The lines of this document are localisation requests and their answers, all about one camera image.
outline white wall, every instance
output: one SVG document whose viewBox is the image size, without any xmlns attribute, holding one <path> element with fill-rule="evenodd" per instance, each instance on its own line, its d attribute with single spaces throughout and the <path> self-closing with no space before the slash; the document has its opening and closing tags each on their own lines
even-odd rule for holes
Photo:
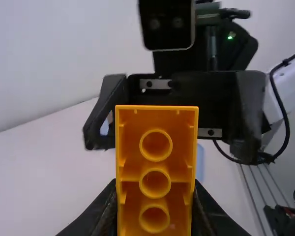
<svg viewBox="0 0 295 236">
<path fill-rule="evenodd" d="M 0 131 L 152 69 L 133 0 L 0 0 Z"/>
</svg>

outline black cable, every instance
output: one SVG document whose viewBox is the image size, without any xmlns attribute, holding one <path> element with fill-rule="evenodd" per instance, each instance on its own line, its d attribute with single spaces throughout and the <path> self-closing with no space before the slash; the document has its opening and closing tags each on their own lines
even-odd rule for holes
<svg viewBox="0 0 295 236">
<path fill-rule="evenodd" d="M 271 163 L 271 162 L 274 162 L 274 160 L 276 158 L 278 158 L 286 149 L 286 147 L 288 146 L 289 144 L 289 141 L 290 141 L 290 136 L 291 136 L 291 127 L 290 127 L 290 122 L 289 122 L 289 118 L 288 118 L 288 114 L 285 110 L 285 107 L 284 107 L 284 104 L 283 104 L 283 101 L 279 95 L 279 92 L 277 90 L 277 87 L 276 87 L 276 84 L 274 82 L 274 78 L 273 78 L 273 75 L 274 73 L 279 70 L 280 68 L 282 67 L 285 67 L 285 66 L 288 66 L 290 64 L 290 62 L 292 60 L 295 59 L 295 54 L 292 55 L 290 58 L 288 59 L 285 59 L 283 60 L 279 65 L 277 65 L 276 67 L 274 67 L 271 71 L 270 71 L 270 74 L 269 74 L 269 80 L 270 80 L 270 83 L 271 83 L 271 86 L 272 86 L 272 89 L 273 89 L 273 93 L 275 95 L 275 98 L 277 100 L 277 103 L 280 107 L 280 110 L 282 112 L 282 116 L 283 116 L 283 121 L 284 121 L 284 125 L 285 125 L 285 139 L 284 139 L 284 142 L 281 146 L 281 148 L 274 154 L 274 155 L 271 155 L 269 153 L 266 153 L 266 152 L 259 152 L 259 157 L 262 158 L 262 160 L 258 160 L 256 165 L 259 165 L 259 164 L 264 164 L 264 163 Z M 223 150 L 222 148 L 219 146 L 219 144 L 217 143 L 216 140 L 213 140 L 213 143 L 215 145 L 215 147 L 217 148 L 217 150 L 224 156 L 226 157 L 227 159 L 233 161 L 233 162 L 236 162 L 236 163 L 239 163 L 239 164 L 243 164 L 243 165 L 247 165 L 247 163 L 244 163 L 242 160 L 239 160 L 239 159 L 234 159 L 230 156 L 228 156 Z"/>
</svg>

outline black mount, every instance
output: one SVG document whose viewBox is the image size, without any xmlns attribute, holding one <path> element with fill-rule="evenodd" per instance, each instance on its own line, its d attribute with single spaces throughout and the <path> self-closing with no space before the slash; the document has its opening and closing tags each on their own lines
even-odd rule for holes
<svg viewBox="0 0 295 236">
<path fill-rule="evenodd" d="M 266 75 L 244 71 L 258 43 L 232 21 L 249 14 L 219 9 L 217 2 L 198 4 L 196 14 L 201 20 L 196 21 L 193 46 L 153 52 L 154 74 L 104 77 L 83 128 L 88 150 L 115 147 L 114 121 L 107 135 L 100 134 L 100 128 L 109 114 L 114 117 L 116 105 L 198 106 L 199 139 L 222 140 L 244 163 L 257 163 L 261 135 L 270 129 L 263 114 Z"/>
</svg>

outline screw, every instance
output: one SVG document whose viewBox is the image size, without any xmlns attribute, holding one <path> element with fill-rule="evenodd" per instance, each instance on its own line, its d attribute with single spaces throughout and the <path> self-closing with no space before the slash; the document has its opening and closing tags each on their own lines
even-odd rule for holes
<svg viewBox="0 0 295 236">
<path fill-rule="evenodd" d="M 212 129 L 210 129 L 207 134 L 209 134 L 210 136 L 213 136 L 214 135 L 214 131 Z"/>
</svg>

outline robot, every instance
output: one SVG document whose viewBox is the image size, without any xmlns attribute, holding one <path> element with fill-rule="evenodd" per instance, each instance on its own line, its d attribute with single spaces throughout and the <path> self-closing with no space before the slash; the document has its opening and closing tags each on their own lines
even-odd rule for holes
<svg viewBox="0 0 295 236">
<path fill-rule="evenodd" d="M 291 97 L 295 99 L 295 84 L 291 83 L 295 77 L 286 77 L 280 71 L 295 65 L 295 55 L 268 74 L 246 71 L 258 42 L 233 20 L 248 19 L 250 12 L 221 8 L 220 2 L 139 0 L 138 10 L 143 42 L 153 53 L 155 73 L 104 77 L 98 102 L 83 127 L 86 149 L 115 148 L 115 127 L 122 125 L 115 119 L 115 106 L 198 107 L 198 139 L 212 140 L 224 157 L 239 164 L 273 163 L 288 145 L 288 112 L 293 108 Z M 283 79 L 275 83 L 278 76 Z M 290 93 L 281 98 L 287 84 Z M 106 119 L 109 131 L 102 135 L 100 128 Z M 282 147 L 275 154 L 265 153 L 282 123 L 286 128 Z M 217 141 L 229 144 L 232 156 Z M 112 180 L 58 235 L 122 235 L 118 232 L 116 184 Z M 192 236 L 249 235 L 197 180 L 194 185 Z M 283 233 L 295 236 L 295 228 Z"/>
</svg>

